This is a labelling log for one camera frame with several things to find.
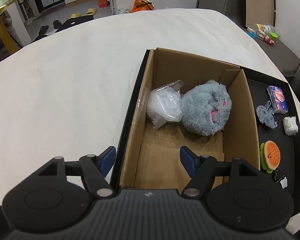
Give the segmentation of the hamburger plush toy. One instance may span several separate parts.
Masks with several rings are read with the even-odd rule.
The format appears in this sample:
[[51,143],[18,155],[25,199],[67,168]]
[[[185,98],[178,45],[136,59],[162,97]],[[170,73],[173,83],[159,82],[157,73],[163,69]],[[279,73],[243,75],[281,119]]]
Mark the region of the hamburger plush toy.
[[277,144],[271,140],[260,145],[260,163],[263,170],[272,173],[278,168],[281,161],[281,152]]

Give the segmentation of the brown cardboard box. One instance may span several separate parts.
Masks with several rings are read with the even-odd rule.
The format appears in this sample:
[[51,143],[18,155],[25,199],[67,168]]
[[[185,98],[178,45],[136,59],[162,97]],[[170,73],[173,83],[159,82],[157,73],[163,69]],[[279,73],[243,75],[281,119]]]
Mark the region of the brown cardboard box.
[[242,68],[208,57],[158,48],[145,56],[119,185],[182,190],[190,177],[180,148],[218,161],[241,157],[260,167],[258,132]]

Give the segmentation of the blue-grey bunny felt toy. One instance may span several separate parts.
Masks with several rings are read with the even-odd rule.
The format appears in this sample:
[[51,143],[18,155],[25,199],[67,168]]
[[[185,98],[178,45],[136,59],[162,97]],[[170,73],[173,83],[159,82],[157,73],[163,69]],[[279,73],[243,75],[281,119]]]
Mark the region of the blue-grey bunny felt toy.
[[267,101],[265,105],[257,106],[255,112],[261,124],[264,124],[271,129],[277,128],[274,110],[270,101]]

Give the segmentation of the black rectangular tray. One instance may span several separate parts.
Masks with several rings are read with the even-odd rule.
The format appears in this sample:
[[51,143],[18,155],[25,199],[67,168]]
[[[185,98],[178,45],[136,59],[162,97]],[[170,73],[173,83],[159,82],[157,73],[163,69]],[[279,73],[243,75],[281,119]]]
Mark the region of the black rectangular tray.
[[[224,84],[232,101],[225,128],[204,137],[189,132],[179,123],[167,123],[154,129],[146,108],[151,90],[183,81],[181,92],[215,80]],[[288,104],[288,114],[297,116],[289,85],[261,72],[208,57],[164,48],[146,51],[135,82],[123,125],[117,159],[110,184],[115,190],[182,190],[190,177],[183,168],[179,151],[187,146],[195,154],[212,155],[230,161],[241,157],[260,167],[259,146],[274,141],[281,152],[280,170],[288,180],[287,191],[294,201],[294,213],[300,212],[300,133],[288,136],[282,114],[275,114],[277,127],[261,124],[255,109],[269,99],[268,86],[280,87]]]

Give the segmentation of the black stitched felt pillow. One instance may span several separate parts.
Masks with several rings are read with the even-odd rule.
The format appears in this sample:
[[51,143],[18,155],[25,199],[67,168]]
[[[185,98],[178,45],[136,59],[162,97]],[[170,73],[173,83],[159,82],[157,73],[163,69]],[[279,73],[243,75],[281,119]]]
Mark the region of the black stitched felt pillow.
[[283,171],[279,168],[275,169],[272,172],[272,180],[275,181],[278,185],[281,185],[283,190],[288,191],[288,179]]

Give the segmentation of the yellow side table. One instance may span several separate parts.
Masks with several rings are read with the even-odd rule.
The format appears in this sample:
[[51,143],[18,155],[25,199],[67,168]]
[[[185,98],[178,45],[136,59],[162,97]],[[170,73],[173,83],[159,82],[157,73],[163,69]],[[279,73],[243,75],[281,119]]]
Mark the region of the yellow side table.
[[14,54],[18,51],[18,48],[14,42],[14,40],[11,38],[10,33],[8,32],[7,28],[4,25],[4,22],[1,18],[2,13],[14,2],[18,0],[9,0],[5,5],[0,7],[0,39],[2,40],[4,46],[6,47],[9,54]]

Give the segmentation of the clear plastic bag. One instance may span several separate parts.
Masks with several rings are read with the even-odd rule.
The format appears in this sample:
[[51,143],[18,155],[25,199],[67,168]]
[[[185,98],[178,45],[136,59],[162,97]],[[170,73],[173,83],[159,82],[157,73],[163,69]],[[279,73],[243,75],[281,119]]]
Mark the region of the clear plastic bag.
[[150,92],[146,112],[154,130],[168,122],[179,123],[181,121],[180,89],[183,85],[185,85],[183,81],[177,80]]

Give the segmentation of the grey plush mouse toy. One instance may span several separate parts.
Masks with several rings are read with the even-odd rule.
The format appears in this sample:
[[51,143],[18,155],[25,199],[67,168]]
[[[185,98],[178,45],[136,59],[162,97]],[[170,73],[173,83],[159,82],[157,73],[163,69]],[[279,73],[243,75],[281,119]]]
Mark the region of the grey plush mouse toy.
[[211,136],[224,129],[231,108],[226,86],[209,80],[181,97],[181,122],[192,133]]

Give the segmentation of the orange bag on floor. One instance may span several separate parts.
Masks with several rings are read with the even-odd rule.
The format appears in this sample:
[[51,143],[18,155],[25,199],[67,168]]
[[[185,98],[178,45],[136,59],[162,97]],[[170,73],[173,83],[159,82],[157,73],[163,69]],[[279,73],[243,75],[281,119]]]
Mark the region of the orange bag on floor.
[[153,3],[149,0],[135,0],[131,12],[153,11]]

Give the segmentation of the purple tissue pack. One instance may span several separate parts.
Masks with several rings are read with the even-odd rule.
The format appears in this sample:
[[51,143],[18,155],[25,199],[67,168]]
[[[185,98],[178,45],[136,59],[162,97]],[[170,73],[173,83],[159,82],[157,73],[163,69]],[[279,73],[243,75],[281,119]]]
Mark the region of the purple tissue pack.
[[276,86],[268,86],[267,92],[273,106],[274,113],[286,114],[288,112],[288,106],[282,89]]

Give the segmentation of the white fluffy cube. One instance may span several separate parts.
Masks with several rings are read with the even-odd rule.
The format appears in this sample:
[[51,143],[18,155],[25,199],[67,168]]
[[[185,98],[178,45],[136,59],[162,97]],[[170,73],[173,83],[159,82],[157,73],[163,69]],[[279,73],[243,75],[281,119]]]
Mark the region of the white fluffy cube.
[[295,116],[287,116],[283,119],[283,126],[286,135],[291,136],[291,135],[296,135],[298,132],[299,128],[296,124],[296,117]]

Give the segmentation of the green toy cup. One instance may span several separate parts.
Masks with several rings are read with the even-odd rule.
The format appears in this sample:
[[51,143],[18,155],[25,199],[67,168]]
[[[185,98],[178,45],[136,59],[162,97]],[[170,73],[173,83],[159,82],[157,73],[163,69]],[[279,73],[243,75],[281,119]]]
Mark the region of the green toy cup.
[[269,37],[273,40],[273,41],[277,41],[278,40],[278,38],[279,38],[279,36],[276,34],[276,33],[274,33],[274,32],[270,32],[269,33]]

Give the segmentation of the large brown framed board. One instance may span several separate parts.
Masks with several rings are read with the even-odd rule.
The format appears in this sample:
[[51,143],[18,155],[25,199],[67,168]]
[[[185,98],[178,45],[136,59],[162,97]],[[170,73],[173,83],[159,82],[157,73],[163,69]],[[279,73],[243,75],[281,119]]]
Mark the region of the large brown framed board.
[[245,0],[245,25],[251,27],[255,23],[275,25],[275,0]]

